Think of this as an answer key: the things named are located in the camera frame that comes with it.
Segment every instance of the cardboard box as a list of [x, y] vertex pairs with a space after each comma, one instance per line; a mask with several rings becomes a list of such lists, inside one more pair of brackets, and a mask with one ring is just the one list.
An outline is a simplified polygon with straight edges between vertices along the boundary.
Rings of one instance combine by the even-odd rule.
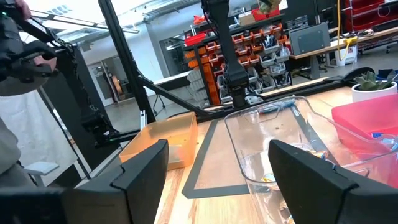
[[239, 15], [239, 23], [241, 26], [246, 26], [255, 22], [256, 20], [254, 20], [254, 16], [251, 14], [251, 12], [246, 12]]

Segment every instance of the clear plastic container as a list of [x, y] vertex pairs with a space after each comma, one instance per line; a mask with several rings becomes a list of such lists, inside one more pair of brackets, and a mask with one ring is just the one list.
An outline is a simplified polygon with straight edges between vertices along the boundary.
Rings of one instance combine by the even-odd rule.
[[[393, 185], [391, 179], [398, 175], [398, 170], [391, 169], [397, 165], [397, 150], [392, 149], [398, 140], [394, 136], [365, 139], [334, 123], [330, 105], [315, 98], [310, 101], [311, 105], [304, 97], [289, 97], [225, 117], [242, 175], [264, 223], [293, 223], [272, 180], [270, 140], [281, 140], [384, 184]], [[341, 135], [356, 138], [361, 143], [358, 147], [383, 150], [358, 157], [355, 149], [340, 142]]]
[[120, 153], [121, 162], [126, 162], [160, 139], [169, 142], [168, 170], [192, 164], [198, 138], [195, 113], [181, 114], [164, 121], [148, 124]]

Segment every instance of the black metal frame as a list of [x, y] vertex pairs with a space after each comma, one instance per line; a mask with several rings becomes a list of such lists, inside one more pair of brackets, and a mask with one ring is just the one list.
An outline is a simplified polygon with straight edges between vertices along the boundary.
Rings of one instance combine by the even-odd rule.
[[114, 11], [111, 0], [98, 0], [98, 3], [99, 6], [101, 7], [106, 23], [110, 28], [109, 33], [113, 39], [115, 48], [118, 51], [118, 54], [121, 56], [123, 69], [126, 71], [126, 75], [129, 81], [133, 83], [134, 86], [136, 86], [137, 88], [137, 90], [135, 90], [136, 92], [135, 96], [137, 102], [140, 102], [139, 108], [140, 110], [145, 110], [149, 114], [153, 114], [153, 111], [149, 105], [148, 96], [143, 86], [146, 86], [149, 89], [153, 90], [155, 93], [170, 99], [171, 101], [184, 107], [185, 109], [195, 112], [197, 115], [197, 121], [201, 123], [205, 121], [210, 121], [212, 119], [223, 118], [230, 113], [234, 113], [236, 111], [243, 110], [245, 108], [249, 108], [252, 106], [257, 106], [262, 103], [278, 100], [283, 97], [292, 96], [292, 95], [308, 96], [312, 94], [321, 93], [324, 91], [333, 90], [336, 88], [341, 88], [344, 86], [350, 86], [353, 84], [351, 80], [345, 80], [343, 79], [343, 77], [341, 77], [340, 79], [339, 78], [326, 79], [317, 83], [312, 83], [305, 86], [300, 86], [297, 88], [288, 89], [286, 91], [277, 92], [275, 94], [268, 95], [267, 99], [264, 100], [264, 102], [255, 105], [246, 105], [240, 108], [226, 107], [222, 108], [221, 111], [205, 111], [199, 107], [196, 107], [182, 100], [181, 98], [173, 95], [172, 93], [159, 87], [158, 85], [153, 84], [152, 81], [144, 78], [144, 76], [140, 73], [140, 71], [137, 68], [137, 65], [132, 59], [132, 55], [129, 51], [129, 46], [123, 35], [122, 29], [119, 25], [118, 17]]

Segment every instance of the floor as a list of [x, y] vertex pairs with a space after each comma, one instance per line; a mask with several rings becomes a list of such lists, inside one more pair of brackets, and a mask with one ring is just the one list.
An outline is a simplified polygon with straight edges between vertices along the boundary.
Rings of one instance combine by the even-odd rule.
[[[358, 57], [358, 62], [354, 65], [347, 65], [345, 67], [338, 68], [328, 68], [327, 73], [321, 73], [321, 77], [334, 77], [337, 75], [344, 75], [353, 68], [358, 67], [372, 67], [376, 72], [379, 69], [398, 69], [398, 50], [393, 49], [391, 53], [386, 54], [386, 47], [379, 47], [366, 51], [363, 55]], [[299, 84], [307, 82], [308, 80], [303, 77], [295, 77], [293, 79], [293, 84]], [[150, 99], [151, 105], [153, 105], [154, 100]], [[195, 104], [195, 100], [189, 100], [188, 102]], [[156, 110], [160, 111], [157, 115], [157, 120], [163, 120], [177, 113], [187, 111], [179, 105], [171, 104], [161, 110], [161, 103], [158, 102]], [[108, 116], [113, 124], [113, 126], [119, 131], [130, 131], [134, 129], [139, 129], [140, 127], [140, 115], [137, 102], [133, 100], [124, 101], [118, 105], [111, 105], [106, 107]], [[104, 170], [112, 169], [120, 165], [120, 160], [116, 158], [107, 168]]]

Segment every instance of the white cloth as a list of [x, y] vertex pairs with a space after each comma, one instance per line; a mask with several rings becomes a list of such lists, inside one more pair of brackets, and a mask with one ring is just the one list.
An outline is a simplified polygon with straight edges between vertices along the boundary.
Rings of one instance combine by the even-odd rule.
[[43, 177], [45, 185], [53, 182], [76, 161], [77, 157], [62, 129], [37, 91], [0, 97], [0, 118], [18, 138], [22, 165], [43, 161], [54, 162], [60, 166]]

